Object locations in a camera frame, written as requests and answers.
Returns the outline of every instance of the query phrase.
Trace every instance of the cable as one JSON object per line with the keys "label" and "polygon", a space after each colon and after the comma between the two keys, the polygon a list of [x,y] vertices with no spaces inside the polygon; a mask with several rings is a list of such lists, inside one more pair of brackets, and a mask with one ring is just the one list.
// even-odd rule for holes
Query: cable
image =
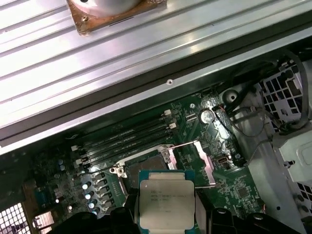
{"label": "cable", "polygon": [[[261,90],[260,91],[260,95],[261,95],[261,102],[262,102],[262,106],[264,106],[264,96],[263,96],[263,91]],[[264,126],[265,126],[265,114],[263,113],[263,119],[262,119],[262,127],[260,129],[260,131],[257,133],[257,134],[254,134],[254,135],[247,135],[246,133],[244,133],[239,127],[237,127],[235,125],[235,123],[230,119],[230,117],[227,115],[227,113],[225,112],[225,115],[229,118],[229,121],[231,123],[231,125],[239,132],[241,133],[243,136],[247,137],[247,138],[254,138],[254,137],[258,137],[262,132],[263,132],[263,129],[264,129]]]}
{"label": "cable", "polygon": [[298,67],[299,74],[301,77],[301,86],[302,86],[302,106],[301,106],[301,117],[297,123],[289,124],[289,127],[293,130],[298,130],[304,127],[309,122],[309,82],[307,71],[302,64],[300,58],[295,55],[293,52],[287,49],[281,49],[281,52],[287,57],[292,59]]}
{"label": "cable", "polygon": [[217,112],[214,113],[215,117],[219,120],[219,122],[221,123],[221,125],[229,132],[230,135],[232,135],[234,137],[234,133],[225,125],[225,123],[222,122],[222,120],[220,119],[220,117],[218,116]]}
{"label": "cable", "polygon": [[271,140],[271,139],[266,139],[266,140],[260,141],[260,142],[257,144],[255,150],[253,151],[253,153],[252,153],[250,159],[248,160],[248,162],[246,162],[246,163],[244,164],[244,166],[248,166],[248,165],[250,164],[250,162],[252,161],[252,159],[254,158],[255,154],[257,153],[259,147],[260,147],[261,145],[263,145],[264,143],[268,143],[268,142],[272,142],[272,140]]}
{"label": "cable", "polygon": [[251,114],[249,114],[247,116],[243,116],[241,118],[236,119],[235,123],[250,119],[250,118],[258,115],[260,112],[262,112],[264,115],[266,115],[268,118],[270,118],[270,120],[276,125],[276,127],[278,129],[281,128],[282,123],[272,113],[270,113],[269,111],[267,111],[266,109],[263,109],[261,107],[252,107],[252,106],[242,107],[242,108],[239,108],[239,109],[233,111],[229,117],[234,117],[235,115],[238,115],[239,113],[241,113],[243,111],[250,111],[252,108],[255,108],[254,112],[252,112]]}

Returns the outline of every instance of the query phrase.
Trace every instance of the ventilation holes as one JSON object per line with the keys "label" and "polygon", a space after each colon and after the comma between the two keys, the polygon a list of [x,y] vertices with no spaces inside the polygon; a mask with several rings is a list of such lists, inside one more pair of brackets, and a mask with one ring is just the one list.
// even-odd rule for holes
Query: ventilation holes
{"label": "ventilation holes", "polygon": [[30,234],[21,203],[0,212],[0,231],[3,233]]}

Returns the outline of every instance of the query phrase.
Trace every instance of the gray cable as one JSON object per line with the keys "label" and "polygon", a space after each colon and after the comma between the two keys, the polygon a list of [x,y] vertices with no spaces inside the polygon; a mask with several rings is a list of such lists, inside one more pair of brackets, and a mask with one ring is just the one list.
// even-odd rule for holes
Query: gray cable
{"label": "gray cable", "polygon": [[259,147],[260,147],[261,145],[263,145],[264,143],[268,143],[268,142],[272,142],[272,140],[271,140],[271,139],[266,139],[266,140],[260,141],[260,142],[257,144],[257,146],[256,146],[255,150],[253,151],[251,157],[249,158],[248,162],[246,162],[246,163],[244,164],[244,166],[248,166],[248,165],[250,164],[250,162],[252,161],[252,159],[254,158],[255,154],[257,153]]}
{"label": "gray cable", "polygon": [[306,69],[302,64],[300,58],[295,55],[293,52],[287,49],[281,49],[281,52],[287,57],[292,59],[298,67],[301,84],[302,84],[302,107],[301,107],[301,117],[297,123],[290,125],[291,129],[298,130],[304,127],[309,122],[309,82]]}

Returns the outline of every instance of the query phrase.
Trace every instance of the white plastic part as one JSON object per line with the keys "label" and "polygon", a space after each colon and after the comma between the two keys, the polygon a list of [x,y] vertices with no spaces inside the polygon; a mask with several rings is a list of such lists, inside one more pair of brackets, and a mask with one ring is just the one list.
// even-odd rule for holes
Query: white plastic part
{"label": "white plastic part", "polygon": [[135,7],[141,0],[71,0],[86,14],[107,17],[124,13]]}

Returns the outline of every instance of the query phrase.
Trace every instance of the chip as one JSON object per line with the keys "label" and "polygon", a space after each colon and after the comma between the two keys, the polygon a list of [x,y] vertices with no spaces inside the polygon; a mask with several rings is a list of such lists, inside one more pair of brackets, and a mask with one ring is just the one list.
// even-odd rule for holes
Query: chip
{"label": "chip", "polygon": [[140,170],[166,170],[162,155],[149,157],[147,160],[132,164],[128,167],[128,177],[132,187],[138,189],[138,172]]}
{"label": "chip", "polygon": [[239,197],[245,197],[248,195],[248,191],[246,188],[240,188],[237,190]]}

